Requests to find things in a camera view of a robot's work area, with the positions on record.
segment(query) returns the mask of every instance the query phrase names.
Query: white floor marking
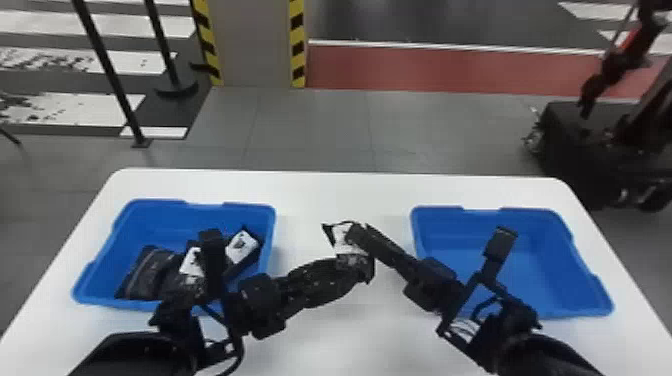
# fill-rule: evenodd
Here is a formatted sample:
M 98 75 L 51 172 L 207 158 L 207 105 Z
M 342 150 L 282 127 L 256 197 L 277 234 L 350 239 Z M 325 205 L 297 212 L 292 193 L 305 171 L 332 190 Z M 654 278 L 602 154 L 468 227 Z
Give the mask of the white floor marking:
M 166 69 L 159 52 L 108 51 L 108 54 L 118 74 L 154 75 Z M 105 73 L 93 50 L 57 48 L 0 47 L 0 70 Z
M 480 44 L 364 42 L 354 40 L 327 40 L 327 39 L 310 39 L 309 44 L 311 46 L 334 46 L 334 47 L 519 52 L 519 53 L 537 53 L 537 54 L 592 55 L 592 56 L 600 56 L 604 52 L 603 50 L 588 49 L 588 48 L 546 48 L 546 47 L 494 46 L 494 45 L 480 45 Z
M 600 30 L 600 34 L 611 40 L 611 38 L 614 37 L 615 31 L 611 30 Z M 616 44 L 621 44 L 623 43 L 623 40 L 627 38 L 628 33 L 621 33 L 621 35 L 618 37 L 618 40 L 616 41 Z M 670 55 L 672 54 L 672 34 L 660 34 L 658 38 L 653 42 L 653 45 L 651 46 L 651 49 L 649 49 L 649 52 L 652 54 L 660 54 L 660 55 Z
M 69 3 L 72 0 L 30 0 L 36 2 Z M 143 0 L 86 0 L 87 3 L 144 4 Z M 189 6 L 189 0 L 154 0 L 156 5 Z
M 628 9 L 630 9 L 630 5 L 627 4 L 595 4 L 572 1 L 561 1 L 558 4 L 572 13 L 576 18 L 590 20 L 620 21 L 628 13 Z M 631 18 L 632 21 L 637 20 L 636 15 L 637 12 L 635 10 Z M 667 19 L 672 21 L 672 14 L 668 13 Z
M 140 130 L 148 138 L 164 138 L 181 140 L 187 135 L 186 127 L 140 127 Z M 133 137 L 130 127 L 124 127 L 119 133 L 119 137 Z
M 133 110 L 145 98 L 141 94 L 127 97 Z M 114 95 L 43 93 L 18 96 L 0 92 L 0 101 L 3 100 L 9 107 L 0 110 L 0 123 L 100 127 L 122 127 L 126 123 Z
M 0 33 L 86 35 L 75 13 L 0 10 Z M 149 17 L 127 14 L 94 14 L 98 32 L 103 36 L 154 38 Z M 191 17 L 161 16 L 168 38 L 189 38 L 194 32 Z

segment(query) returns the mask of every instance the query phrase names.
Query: gray floor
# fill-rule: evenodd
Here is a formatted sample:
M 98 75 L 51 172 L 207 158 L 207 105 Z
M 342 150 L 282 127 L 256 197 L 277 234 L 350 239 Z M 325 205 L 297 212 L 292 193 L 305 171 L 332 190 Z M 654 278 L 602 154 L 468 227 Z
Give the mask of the gray floor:
M 529 106 L 552 98 L 445 93 L 213 89 L 185 141 L 150 149 L 101 138 L 0 139 L 0 330 L 105 179 L 127 166 L 537 175 L 520 147 Z M 672 328 L 672 209 L 594 219 Z

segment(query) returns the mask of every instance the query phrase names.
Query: black robotic arm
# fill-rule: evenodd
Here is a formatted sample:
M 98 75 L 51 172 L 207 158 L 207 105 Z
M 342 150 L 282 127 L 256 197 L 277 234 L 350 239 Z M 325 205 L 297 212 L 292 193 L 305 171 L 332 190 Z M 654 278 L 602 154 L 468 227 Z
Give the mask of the black robotic arm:
M 345 243 L 359 248 L 395 269 L 407 282 L 404 295 L 425 311 L 441 315 L 436 329 L 445 339 L 487 372 L 500 376 L 601 376 L 602 374 L 567 344 L 535 333 L 541 329 L 537 312 L 509 294 L 497 274 L 517 234 L 498 227 L 485 247 L 485 263 L 465 284 L 456 273 L 434 258 L 417 260 L 370 225 L 348 225 Z M 469 320 L 458 318 L 460 309 L 478 285 L 493 296 L 477 305 Z M 497 313 L 481 317 L 492 304 Z

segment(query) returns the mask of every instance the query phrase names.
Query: black pole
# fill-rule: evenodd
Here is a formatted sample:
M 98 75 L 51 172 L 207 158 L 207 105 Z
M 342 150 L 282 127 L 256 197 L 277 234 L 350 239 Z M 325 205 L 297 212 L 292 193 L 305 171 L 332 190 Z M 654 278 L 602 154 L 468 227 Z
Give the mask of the black pole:
M 9 133 L 9 131 L 5 130 L 5 128 L 0 127 L 0 134 L 7 137 L 7 139 L 9 141 L 12 141 L 15 145 L 21 146 L 21 141 L 18 138 L 14 137 L 13 134 Z
M 170 82 L 175 85 L 180 83 L 180 79 L 177 77 L 177 69 L 175 69 L 175 63 L 173 59 L 170 58 L 170 47 L 168 47 L 168 41 L 166 40 L 166 35 L 163 33 L 163 27 L 161 26 L 161 20 L 159 19 L 159 11 L 156 9 L 156 4 L 154 0 L 145 0 L 145 6 L 147 7 L 147 14 L 149 15 L 149 20 L 152 22 L 152 28 L 154 29 L 154 35 L 156 36 L 156 41 L 159 43 L 159 50 L 161 50 L 161 56 L 163 56 L 163 62 L 166 64 L 166 70 L 168 70 L 168 76 L 170 77 Z
M 163 76 L 159 77 L 158 86 L 155 88 L 156 93 L 167 98 L 189 97 L 196 94 L 198 91 L 198 82 L 191 75 L 191 72 L 189 72 L 186 66 L 180 66 L 180 71 L 178 72 L 175 62 L 170 58 L 170 47 L 163 32 L 161 20 L 159 19 L 159 11 L 156 9 L 154 0 L 145 0 L 145 7 L 147 7 L 147 15 L 149 15 L 149 20 L 156 36 L 156 42 L 159 44 L 159 50 L 168 72 L 168 80 L 165 80 Z
M 128 126 L 131 127 L 131 131 L 133 131 L 133 137 L 135 138 L 133 147 L 148 147 L 152 140 L 146 138 L 142 134 L 142 130 L 140 130 L 138 119 L 135 117 L 135 113 L 131 109 L 131 105 L 128 103 L 128 98 L 126 98 L 124 88 L 121 86 L 121 80 L 119 80 L 119 76 L 117 76 L 117 72 L 114 70 L 110 56 L 107 54 L 103 40 L 100 37 L 100 34 L 98 34 L 96 25 L 93 23 L 89 8 L 86 6 L 86 2 L 84 0 L 72 0 L 72 5 L 74 6 L 77 15 L 79 15 L 79 19 L 82 21 L 82 25 L 86 30 L 86 34 L 89 36 L 89 40 L 91 41 L 91 46 L 93 47 L 94 51 L 96 51 L 96 55 L 98 56 L 98 60 L 100 60 L 100 64 L 103 66 L 103 69 L 105 70 L 105 75 L 107 76 L 108 81 L 110 81 L 110 85 L 112 85 L 114 95 L 117 97 L 117 101 L 121 106 L 121 110 L 126 116 L 126 122 L 128 123 Z

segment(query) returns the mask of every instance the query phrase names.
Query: pole base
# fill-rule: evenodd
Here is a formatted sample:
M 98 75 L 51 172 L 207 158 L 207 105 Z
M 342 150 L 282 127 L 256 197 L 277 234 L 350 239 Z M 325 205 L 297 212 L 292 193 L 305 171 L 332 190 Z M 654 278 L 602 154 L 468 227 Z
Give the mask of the pole base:
M 154 86 L 156 94 L 169 99 L 187 98 L 196 94 L 198 92 L 198 81 L 191 73 L 191 69 L 176 62 L 175 70 L 179 79 L 178 82 L 174 84 L 170 80 L 168 71 L 163 72 Z
M 142 142 L 138 142 L 138 140 L 133 141 L 133 145 L 131 145 L 132 149 L 147 149 L 149 145 L 152 144 L 152 141 L 154 141 L 151 138 L 145 138 Z

